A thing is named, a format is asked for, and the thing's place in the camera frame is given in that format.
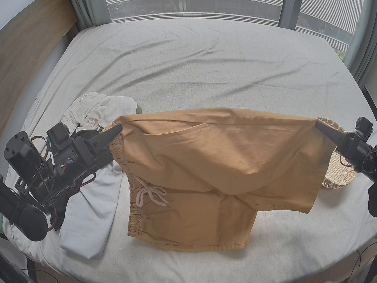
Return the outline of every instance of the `bed frame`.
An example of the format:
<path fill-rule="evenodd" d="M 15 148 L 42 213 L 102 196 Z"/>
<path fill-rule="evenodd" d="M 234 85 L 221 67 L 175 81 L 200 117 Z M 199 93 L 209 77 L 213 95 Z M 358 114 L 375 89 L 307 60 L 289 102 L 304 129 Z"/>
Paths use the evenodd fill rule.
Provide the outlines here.
<path fill-rule="evenodd" d="M 70 0 L 35 0 L 0 30 L 0 136 L 17 99 L 64 35 L 77 34 Z"/>

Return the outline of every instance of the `white bed sheet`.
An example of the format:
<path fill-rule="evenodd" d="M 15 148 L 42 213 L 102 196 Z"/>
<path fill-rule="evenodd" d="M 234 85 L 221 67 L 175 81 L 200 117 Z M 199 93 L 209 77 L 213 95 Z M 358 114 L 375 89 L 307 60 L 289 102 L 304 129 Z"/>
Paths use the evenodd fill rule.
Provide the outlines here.
<path fill-rule="evenodd" d="M 34 102 L 24 128 L 45 132 L 79 96 L 130 96 L 143 113 L 233 107 L 323 116 L 353 130 L 374 116 L 351 74 L 322 38 L 283 28 L 213 19 L 107 24 L 80 32 Z M 374 133 L 370 144 L 377 142 Z M 259 212 L 244 250 L 182 253 L 127 236 L 124 176 L 114 223 L 99 260 L 59 247 L 59 233 L 31 242 L 5 223 L 26 255 L 87 282 L 289 282 L 317 273 L 373 238 L 371 182 L 361 174 L 340 190 L 322 188 L 309 214 Z M 8 172 L 7 185 L 16 175 Z"/>

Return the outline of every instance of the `tan shorts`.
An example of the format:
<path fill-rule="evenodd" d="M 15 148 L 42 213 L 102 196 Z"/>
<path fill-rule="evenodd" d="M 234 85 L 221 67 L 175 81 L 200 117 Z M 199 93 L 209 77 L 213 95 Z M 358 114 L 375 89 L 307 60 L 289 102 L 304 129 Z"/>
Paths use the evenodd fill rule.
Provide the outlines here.
<path fill-rule="evenodd" d="M 130 183 L 128 235 L 177 251 L 241 249 L 257 211 L 308 213 L 335 149 L 316 121 L 229 108 L 118 117 L 110 149 Z"/>

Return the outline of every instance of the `bed sheet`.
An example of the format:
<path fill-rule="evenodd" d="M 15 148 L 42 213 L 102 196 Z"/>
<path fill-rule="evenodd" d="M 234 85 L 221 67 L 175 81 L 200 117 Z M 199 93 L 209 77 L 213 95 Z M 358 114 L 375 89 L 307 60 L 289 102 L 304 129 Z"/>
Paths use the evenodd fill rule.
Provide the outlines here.
<path fill-rule="evenodd" d="M 322 38 L 289 29 L 215 19 L 130 21 L 80 32 L 38 94 L 24 124 L 42 134 L 79 96 L 130 96 L 143 113 L 232 107 L 328 117 L 354 130 L 374 116 L 337 54 Z M 376 133 L 370 144 L 377 142 Z M 373 238 L 371 182 L 322 188 L 309 214 L 259 212 L 244 250 L 164 251 L 127 236 L 124 176 L 104 255 L 84 260 L 60 248 L 59 232 L 31 242 L 5 223 L 22 252 L 85 282 L 290 282 L 324 270 Z M 8 172 L 13 186 L 16 175 Z"/>

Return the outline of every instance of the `drawstring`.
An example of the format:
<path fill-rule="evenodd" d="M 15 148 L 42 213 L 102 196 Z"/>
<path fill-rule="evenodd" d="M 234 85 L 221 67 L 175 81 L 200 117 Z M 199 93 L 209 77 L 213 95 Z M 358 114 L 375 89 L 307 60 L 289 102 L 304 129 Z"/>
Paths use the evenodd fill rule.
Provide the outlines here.
<path fill-rule="evenodd" d="M 148 193 L 149 198 L 158 205 L 166 206 L 166 203 L 169 203 L 162 195 L 166 195 L 166 191 L 159 186 L 153 186 L 151 184 L 145 183 L 143 179 L 134 175 L 135 179 L 140 182 L 141 186 L 139 186 L 136 190 L 139 190 L 138 194 L 136 195 L 136 205 L 141 208 L 144 205 L 144 194 Z M 155 193 L 163 202 L 157 201 L 153 197 L 153 193 Z"/>

